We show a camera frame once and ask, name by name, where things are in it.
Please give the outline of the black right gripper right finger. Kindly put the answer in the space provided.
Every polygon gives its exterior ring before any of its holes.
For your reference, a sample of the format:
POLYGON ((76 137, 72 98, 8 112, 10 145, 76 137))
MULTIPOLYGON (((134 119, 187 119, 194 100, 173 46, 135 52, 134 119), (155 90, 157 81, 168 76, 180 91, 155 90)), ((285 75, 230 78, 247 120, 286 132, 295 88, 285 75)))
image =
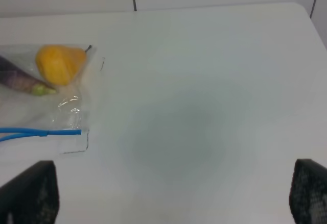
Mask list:
POLYGON ((326 223, 326 168, 311 159, 295 162, 289 207, 297 224, 326 223))

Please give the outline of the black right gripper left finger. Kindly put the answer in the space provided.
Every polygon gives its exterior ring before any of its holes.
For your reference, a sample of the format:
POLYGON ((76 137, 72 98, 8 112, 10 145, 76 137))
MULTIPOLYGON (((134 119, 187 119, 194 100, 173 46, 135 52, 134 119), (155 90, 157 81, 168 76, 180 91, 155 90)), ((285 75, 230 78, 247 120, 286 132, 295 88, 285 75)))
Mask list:
POLYGON ((1 187, 1 223, 55 223, 59 208, 53 161, 39 161, 1 187))

